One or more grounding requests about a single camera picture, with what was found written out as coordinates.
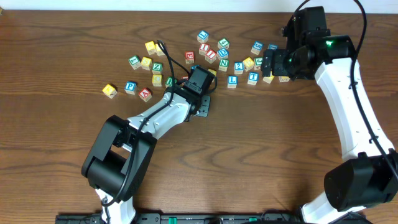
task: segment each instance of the wire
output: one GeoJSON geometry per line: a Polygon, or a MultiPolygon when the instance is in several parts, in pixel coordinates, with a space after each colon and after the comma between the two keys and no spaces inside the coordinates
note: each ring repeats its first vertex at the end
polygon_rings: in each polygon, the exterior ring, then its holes
{"type": "Polygon", "coordinates": [[[139,138],[141,136],[141,131],[142,128],[144,127],[144,125],[148,122],[148,120],[151,119],[151,117],[153,117],[155,114],[157,114],[158,112],[160,112],[161,110],[163,110],[164,108],[168,107],[172,100],[173,100],[173,96],[174,96],[174,69],[173,69],[173,64],[172,64],[172,58],[170,57],[169,53],[167,52],[166,46],[164,45],[164,43],[161,40],[157,40],[157,44],[159,45],[160,49],[163,51],[163,53],[167,56],[167,60],[169,61],[169,65],[170,65],[170,70],[171,70],[171,74],[172,74],[172,89],[170,91],[170,99],[168,100],[168,102],[166,102],[165,105],[161,106],[160,108],[158,108],[157,110],[155,110],[154,112],[152,112],[150,115],[148,115],[146,118],[144,118],[140,124],[140,126],[137,129],[137,133],[136,133],[136,138],[133,142],[132,145],[132,149],[131,149],[131,153],[130,153],[130,161],[129,164],[127,165],[127,171],[126,171],[126,175],[124,176],[124,180],[120,186],[120,189],[118,191],[118,193],[115,195],[115,197],[113,197],[113,199],[109,202],[106,203],[105,201],[101,201],[101,205],[103,207],[109,207],[111,206],[114,202],[116,202],[117,200],[119,200],[120,195],[122,194],[124,188],[126,187],[126,183],[127,180],[130,176],[131,173],[131,169],[132,169],[132,164],[134,162],[134,156],[136,154],[136,148],[139,142],[139,138]]]}
{"type": "Polygon", "coordinates": [[[366,19],[366,13],[365,13],[365,10],[364,10],[362,4],[358,0],[354,0],[354,2],[358,5],[358,7],[360,8],[360,10],[362,12],[363,30],[362,30],[362,35],[361,35],[361,38],[359,40],[358,46],[356,48],[356,52],[355,52],[354,57],[353,57],[353,61],[351,62],[351,70],[349,71],[349,77],[351,79],[351,87],[352,87],[351,89],[353,90],[354,98],[355,98],[356,104],[358,106],[359,112],[361,113],[362,119],[363,119],[363,121],[364,121],[364,123],[365,123],[365,125],[366,125],[366,127],[367,127],[367,129],[369,131],[369,134],[371,135],[371,139],[372,139],[373,143],[376,145],[377,149],[380,151],[380,153],[383,156],[384,160],[387,162],[387,165],[389,166],[389,168],[390,168],[390,170],[392,172],[392,175],[395,177],[396,181],[398,182],[397,171],[392,166],[390,160],[387,158],[386,152],[384,152],[384,149],[381,147],[379,141],[377,140],[376,135],[374,134],[374,132],[372,130],[372,126],[370,125],[370,123],[368,121],[368,118],[366,117],[365,111],[363,110],[361,101],[359,100],[358,91],[356,90],[356,86],[355,86],[357,84],[355,82],[355,77],[354,77],[355,63],[356,63],[356,60],[358,58],[359,51],[361,50],[363,40],[365,38],[366,28],[368,26],[368,20],[366,19]]]}

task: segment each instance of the green led light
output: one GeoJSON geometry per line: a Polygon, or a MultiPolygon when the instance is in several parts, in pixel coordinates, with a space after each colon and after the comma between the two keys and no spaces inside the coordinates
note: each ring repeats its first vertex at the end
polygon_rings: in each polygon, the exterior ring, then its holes
{"type": "Polygon", "coordinates": [[[326,45],[327,45],[328,47],[330,47],[332,43],[333,43],[333,41],[330,41],[330,40],[327,40],[327,41],[326,41],[326,45]]]}

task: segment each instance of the yellow block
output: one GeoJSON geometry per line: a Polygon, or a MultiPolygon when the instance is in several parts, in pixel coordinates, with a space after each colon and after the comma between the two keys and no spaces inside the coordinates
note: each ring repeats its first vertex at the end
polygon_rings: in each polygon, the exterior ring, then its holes
{"type": "Polygon", "coordinates": [[[213,69],[209,69],[208,70],[209,72],[211,72],[214,76],[216,76],[217,75],[217,72],[216,71],[214,71],[213,69]]]}
{"type": "Polygon", "coordinates": [[[152,84],[154,86],[162,86],[162,75],[152,76],[152,84]]]}
{"type": "Polygon", "coordinates": [[[243,65],[245,65],[246,67],[251,67],[254,65],[254,61],[252,58],[248,57],[243,60],[243,65]]]}
{"type": "Polygon", "coordinates": [[[143,57],[141,60],[141,66],[150,67],[152,65],[152,59],[143,57]]]}
{"type": "Polygon", "coordinates": [[[162,55],[164,55],[162,49],[160,49],[160,47],[159,47],[159,44],[156,44],[155,46],[156,46],[156,53],[157,53],[157,56],[162,56],[162,55]]]}
{"type": "Polygon", "coordinates": [[[113,98],[117,91],[115,88],[113,88],[113,86],[111,86],[110,84],[107,84],[103,89],[102,92],[105,93],[106,96],[108,96],[109,98],[113,98]]]}
{"type": "Polygon", "coordinates": [[[145,47],[147,48],[148,54],[156,53],[155,42],[150,41],[148,43],[145,43],[145,47]]]}
{"type": "Polygon", "coordinates": [[[271,84],[272,80],[274,79],[275,76],[273,76],[272,74],[270,75],[270,77],[264,77],[262,78],[262,81],[271,84]]]}

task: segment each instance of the metal bracket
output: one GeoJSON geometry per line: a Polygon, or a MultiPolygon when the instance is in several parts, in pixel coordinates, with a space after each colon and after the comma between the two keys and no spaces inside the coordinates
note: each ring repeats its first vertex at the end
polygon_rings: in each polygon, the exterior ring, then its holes
{"type": "Polygon", "coordinates": [[[205,95],[201,98],[201,107],[198,110],[196,116],[201,116],[206,118],[209,113],[209,107],[210,107],[210,96],[205,95]]]}

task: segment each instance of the blue block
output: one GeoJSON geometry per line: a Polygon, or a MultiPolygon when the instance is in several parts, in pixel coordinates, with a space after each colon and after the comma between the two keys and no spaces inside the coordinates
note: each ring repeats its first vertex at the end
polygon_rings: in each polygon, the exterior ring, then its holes
{"type": "Polygon", "coordinates": [[[261,50],[263,45],[264,44],[262,44],[261,42],[255,41],[253,44],[253,48],[257,49],[257,50],[261,50]]]}
{"type": "Polygon", "coordinates": [[[209,34],[204,30],[200,31],[200,33],[198,34],[198,37],[200,37],[202,39],[205,39],[208,36],[209,36],[209,34]]]}
{"type": "Polygon", "coordinates": [[[222,57],[222,58],[228,55],[228,51],[227,51],[226,49],[219,49],[219,50],[217,51],[217,53],[218,53],[218,55],[219,55],[220,57],[222,57]]]}
{"type": "Polygon", "coordinates": [[[230,75],[228,77],[228,84],[238,84],[238,77],[234,75],[230,75]]]}
{"type": "Polygon", "coordinates": [[[235,62],[235,70],[243,70],[243,62],[235,62]]]}
{"type": "Polygon", "coordinates": [[[270,45],[268,45],[268,49],[269,50],[276,50],[276,49],[278,49],[278,45],[270,44],[270,45]]]}
{"type": "Polygon", "coordinates": [[[259,74],[257,72],[249,73],[249,80],[258,81],[259,80],[259,74]]]}
{"type": "Polygon", "coordinates": [[[136,89],[136,83],[133,82],[127,82],[126,83],[126,87],[124,87],[125,90],[130,90],[130,91],[134,91],[136,89]]]}

